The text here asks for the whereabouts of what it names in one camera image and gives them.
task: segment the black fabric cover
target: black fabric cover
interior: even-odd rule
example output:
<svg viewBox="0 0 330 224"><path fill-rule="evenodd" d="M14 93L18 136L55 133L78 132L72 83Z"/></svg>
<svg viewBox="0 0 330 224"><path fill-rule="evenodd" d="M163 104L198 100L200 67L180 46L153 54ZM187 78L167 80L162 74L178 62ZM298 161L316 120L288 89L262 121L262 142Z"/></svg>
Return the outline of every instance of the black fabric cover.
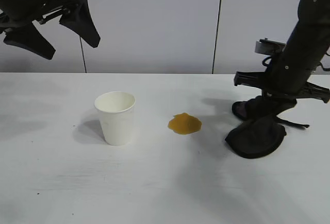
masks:
<svg viewBox="0 0 330 224"><path fill-rule="evenodd" d="M225 140L239 156L255 159L275 151L285 136L285 128L268 115L257 120L244 121Z"/></svg>

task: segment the brown liquid stain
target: brown liquid stain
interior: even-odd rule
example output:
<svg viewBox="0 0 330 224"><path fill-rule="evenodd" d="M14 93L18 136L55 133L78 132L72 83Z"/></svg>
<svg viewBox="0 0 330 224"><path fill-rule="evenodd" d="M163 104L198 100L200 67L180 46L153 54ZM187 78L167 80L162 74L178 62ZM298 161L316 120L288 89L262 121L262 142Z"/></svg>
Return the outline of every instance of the brown liquid stain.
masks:
<svg viewBox="0 0 330 224"><path fill-rule="evenodd" d="M187 135L199 131L202 122L188 113L182 113L175 115L174 119L169 122L168 127L177 134Z"/></svg>

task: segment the white table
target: white table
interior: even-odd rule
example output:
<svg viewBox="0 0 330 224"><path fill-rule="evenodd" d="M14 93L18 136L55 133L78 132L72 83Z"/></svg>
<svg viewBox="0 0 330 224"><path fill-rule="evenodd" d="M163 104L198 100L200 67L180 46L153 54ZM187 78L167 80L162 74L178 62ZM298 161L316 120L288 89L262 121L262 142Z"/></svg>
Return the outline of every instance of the white table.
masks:
<svg viewBox="0 0 330 224"><path fill-rule="evenodd" d="M103 141L93 110L114 90L137 100L123 147ZM224 138L240 124L231 104L259 93L233 75L0 74L0 223L329 223L330 105L300 100L281 117L311 127L247 160ZM200 132L167 128L182 112Z"/></svg>

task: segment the black robotic arm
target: black robotic arm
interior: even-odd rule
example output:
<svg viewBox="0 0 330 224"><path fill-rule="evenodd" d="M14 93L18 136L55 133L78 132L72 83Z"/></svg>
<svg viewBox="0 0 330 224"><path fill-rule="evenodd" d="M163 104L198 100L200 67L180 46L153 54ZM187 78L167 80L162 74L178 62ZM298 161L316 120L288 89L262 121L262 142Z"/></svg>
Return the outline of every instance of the black robotic arm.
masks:
<svg viewBox="0 0 330 224"><path fill-rule="evenodd" d="M242 157L252 159L272 153L286 135L280 124L309 127L277 117L295 107L296 99L330 100L329 89L307 82L330 47L330 0L300 0L298 18L287 44L268 40L257 43L256 52L270 55L263 61L265 72L236 73L235 85L262 90L261 96L232 106L233 113L244 122L229 133L226 141Z"/></svg>
<svg viewBox="0 0 330 224"><path fill-rule="evenodd" d="M51 59L55 49L37 31L32 21L45 24L61 16L60 24L81 36L90 46L100 42L87 0L0 0L0 33L4 43Z"/></svg>

